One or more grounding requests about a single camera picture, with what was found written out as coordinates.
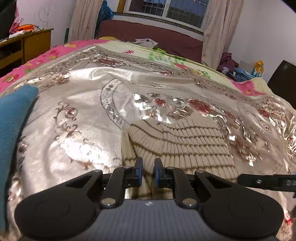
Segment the white cloth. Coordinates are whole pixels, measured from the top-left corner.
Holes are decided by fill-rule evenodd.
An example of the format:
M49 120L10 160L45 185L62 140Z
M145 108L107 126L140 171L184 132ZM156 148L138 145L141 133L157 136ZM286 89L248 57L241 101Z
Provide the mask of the white cloth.
M152 39L136 39L136 41L132 42L132 44L141 45L143 47L147 47L151 49L153 49L155 46L158 45L158 43L153 41Z
M202 64L217 69L228 47L241 12L243 0L211 0L205 14Z

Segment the blue cloth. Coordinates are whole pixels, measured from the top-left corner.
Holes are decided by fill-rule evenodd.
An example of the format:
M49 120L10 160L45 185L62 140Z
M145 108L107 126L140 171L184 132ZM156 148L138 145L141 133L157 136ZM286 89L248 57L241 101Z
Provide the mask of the blue cloth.
M36 87L24 85L0 98L0 232L5 231L5 184L20 128L38 94Z
M235 77L240 81L246 81L251 80L252 78L255 78L255 76L251 75L249 72L241 69L241 68L234 68L234 72L236 72Z
M99 11L99 14L98 14L98 19L96 21L96 29L94 32L94 38L96 38L96 36L98 35L99 26L100 26L101 21L112 19L113 16L114 16L114 12L112 12L112 10L108 7L107 1L104 0L102 3L101 9Z

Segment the maroon blanket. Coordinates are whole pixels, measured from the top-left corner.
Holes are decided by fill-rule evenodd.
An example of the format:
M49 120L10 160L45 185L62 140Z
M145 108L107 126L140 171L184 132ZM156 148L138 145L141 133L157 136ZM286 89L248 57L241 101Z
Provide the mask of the maroon blanket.
M202 41L172 30L121 20L104 20L100 23L96 38L104 36L112 36L124 42L149 38L169 54L201 63Z
M230 72L233 72L233 69L235 67L235 62L231 58L231 53L224 52L222 54L220 64L217 68L217 71L222 73L223 67L227 67Z

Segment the beige curtain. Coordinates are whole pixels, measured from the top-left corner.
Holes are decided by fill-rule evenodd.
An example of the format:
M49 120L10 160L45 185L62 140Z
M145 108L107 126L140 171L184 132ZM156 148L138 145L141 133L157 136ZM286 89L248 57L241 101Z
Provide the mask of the beige curtain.
M217 69L224 49L230 44L243 0L210 0L204 18L202 63Z
M77 0L70 24L68 41L94 38L96 21L103 0Z

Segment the bed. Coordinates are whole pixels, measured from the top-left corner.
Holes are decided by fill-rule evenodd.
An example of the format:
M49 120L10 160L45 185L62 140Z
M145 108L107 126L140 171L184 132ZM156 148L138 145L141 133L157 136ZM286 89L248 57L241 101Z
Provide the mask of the bed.
M121 20L105 20L100 23L97 39L112 36L123 42L149 38L158 43L158 48L169 54L201 63L202 41L169 29Z
M140 192L170 198L152 182L153 163L186 173L295 172L294 109L261 78L237 83L200 63L121 41L57 46L0 79L0 95L29 84L38 99L18 139L7 203L9 239L20 236L16 205L93 169L144 159ZM292 235L291 193L260 190L283 207L281 240Z

